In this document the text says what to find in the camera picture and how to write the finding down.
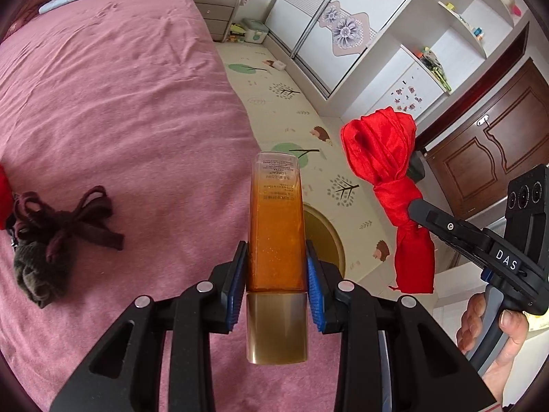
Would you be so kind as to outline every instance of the brown cabinet door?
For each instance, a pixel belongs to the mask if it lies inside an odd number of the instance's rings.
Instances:
[[[426,159],[459,218],[501,200],[510,180],[549,163],[549,85],[532,60]]]

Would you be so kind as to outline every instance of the sliding wardrobe door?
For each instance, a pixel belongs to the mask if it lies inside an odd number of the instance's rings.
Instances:
[[[330,0],[297,51],[329,95],[405,0]]]
[[[322,1],[276,0],[266,25],[288,51],[292,51]]]

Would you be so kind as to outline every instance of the gripper handle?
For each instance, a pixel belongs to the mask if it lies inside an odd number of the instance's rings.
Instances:
[[[482,332],[473,349],[465,355],[480,376],[486,373],[488,367],[498,357],[508,338],[500,328],[500,315],[505,309],[503,293],[492,285],[488,285],[484,292],[484,299],[486,299],[486,310],[481,318]]]

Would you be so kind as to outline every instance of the red cloth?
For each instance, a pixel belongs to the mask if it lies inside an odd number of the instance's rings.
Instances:
[[[356,176],[373,184],[391,223],[397,226],[395,269],[403,293],[433,293],[435,246],[429,231],[410,220],[408,206],[423,198],[406,176],[416,123],[391,107],[355,119],[341,129],[347,161]]]
[[[5,221],[13,211],[13,193],[4,168],[0,165],[0,229],[5,229]]]
[[[29,21],[36,17],[38,15],[38,9],[40,9],[40,6],[42,6],[47,1],[48,0],[26,0],[26,2],[23,4],[21,9],[15,16],[15,20],[13,20],[12,25],[9,27],[7,33],[5,34],[4,40],[6,40],[14,32],[20,30]]]

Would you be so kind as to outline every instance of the screw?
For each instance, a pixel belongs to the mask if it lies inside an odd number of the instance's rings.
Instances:
[[[402,305],[404,305],[406,308],[414,308],[417,305],[416,299],[414,299],[412,296],[404,296],[400,302]]]
[[[147,305],[150,304],[150,297],[148,297],[148,296],[139,296],[135,300],[134,304],[138,308],[145,308]]]
[[[341,282],[338,283],[338,288],[341,291],[349,293],[350,291],[355,289],[355,284],[352,283],[350,280],[342,280]]]
[[[197,285],[197,290],[199,293],[208,293],[208,291],[212,291],[213,289],[213,283],[204,280]]]

